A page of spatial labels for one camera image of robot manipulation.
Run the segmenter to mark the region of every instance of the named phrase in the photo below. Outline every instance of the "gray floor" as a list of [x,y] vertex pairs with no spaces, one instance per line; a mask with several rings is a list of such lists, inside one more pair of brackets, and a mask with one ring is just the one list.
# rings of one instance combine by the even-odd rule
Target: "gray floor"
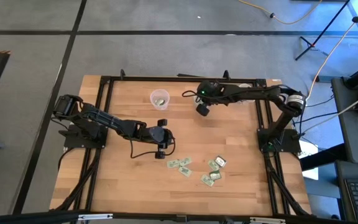
[[[274,9],[286,21],[299,18],[315,4],[291,0],[252,2]],[[285,26],[237,1],[93,0],[87,3],[80,29],[322,30],[341,4],[323,3],[301,23]],[[79,0],[23,0],[20,4],[0,0],[0,29],[70,30],[79,5]],[[351,18],[345,9],[330,30],[345,31]],[[6,144],[0,150],[0,215],[7,214],[11,207],[67,40],[67,36],[0,36],[0,50],[12,51],[0,81],[0,141]],[[318,47],[329,52],[338,40],[339,37],[324,37]],[[308,52],[294,61],[305,47],[296,36],[78,36],[60,94],[78,94],[83,75],[118,75],[122,68],[127,75],[144,76],[189,73],[220,77],[229,70],[232,77],[279,78],[307,93],[325,57]],[[357,70],[358,37],[347,37],[321,74],[348,76]],[[330,84],[319,83],[309,103],[324,101],[331,95]],[[305,118],[335,110],[331,101],[307,109]],[[50,125],[25,212],[48,209],[63,146],[57,130],[56,124]],[[343,142],[337,119],[311,130],[306,137],[320,147]],[[321,202],[324,199],[311,198],[313,213],[323,217],[324,212],[333,212],[331,204]]]

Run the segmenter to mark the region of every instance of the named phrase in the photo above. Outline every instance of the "paper money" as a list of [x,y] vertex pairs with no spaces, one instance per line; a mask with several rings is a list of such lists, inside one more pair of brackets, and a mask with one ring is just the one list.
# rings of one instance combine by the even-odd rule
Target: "paper money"
[[178,167],[178,166],[179,166],[179,160],[178,159],[175,159],[175,160],[167,162],[167,167],[168,168],[174,168],[174,167]]
[[224,165],[226,165],[226,161],[218,156],[216,159],[215,159],[215,162],[220,166],[220,167],[224,167]]
[[184,159],[181,159],[180,161],[179,161],[179,164],[181,165],[181,166],[185,166],[185,165],[187,165],[187,164],[190,164],[192,161],[191,161],[191,158],[190,157],[187,157],[187,158],[184,158]]
[[214,181],[211,180],[211,178],[209,178],[209,177],[208,177],[207,175],[205,175],[205,174],[201,177],[201,181],[204,182],[204,184],[206,184],[206,185],[208,185],[208,186],[210,186],[210,187],[212,187],[212,185],[214,185]]
[[220,178],[222,178],[221,173],[217,170],[217,171],[212,171],[209,173],[209,177],[211,178],[211,180],[215,181],[218,180]]
[[221,167],[219,167],[219,165],[213,161],[213,160],[210,160],[208,161],[208,165],[209,167],[213,170],[213,171],[216,171],[216,170],[219,170]]
[[183,175],[189,177],[191,174],[191,170],[187,169],[186,167],[179,167],[179,172],[181,172]]

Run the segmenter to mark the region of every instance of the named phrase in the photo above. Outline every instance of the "wooden tabletop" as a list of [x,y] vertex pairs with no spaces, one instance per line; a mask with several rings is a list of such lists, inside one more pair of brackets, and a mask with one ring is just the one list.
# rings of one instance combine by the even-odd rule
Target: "wooden tabletop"
[[[80,96],[95,103],[100,76],[83,79]],[[280,80],[267,80],[268,85]],[[195,110],[193,98],[183,98],[185,90],[195,90],[199,83],[187,82],[114,82],[109,113],[121,119],[135,119],[157,125],[168,119],[167,128],[176,138],[176,150],[165,159],[153,154],[131,159],[128,140],[115,131],[108,132],[106,148],[101,153],[92,211],[127,213],[169,213],[197,215],[271,215],[264,159],[259,152],[255,103],[210,107],[207,117]],[[157,111],[150,103],[156,89],[170,94],[168,109]],[[280,111],[272,105],[274,119]],[[155,151],[156,146],[134,142],[134,155]],[[76,185],[80,176],[84,149],[75,149],[62,161],[50,208],[59,206]],[[300,163],[294,155],[280,153],[285,183],[294,198],[308,212],[310,206]],[[208,187],[200,178],[210,172],[208,161],[216,156],[227,160],[221,169],[222,179]],[[191,157],[185,177],[177,169],[168,169],[167,161]],[[84,207],[87,189],[82,196]],[[278,206],[281,198],[276,189]]]

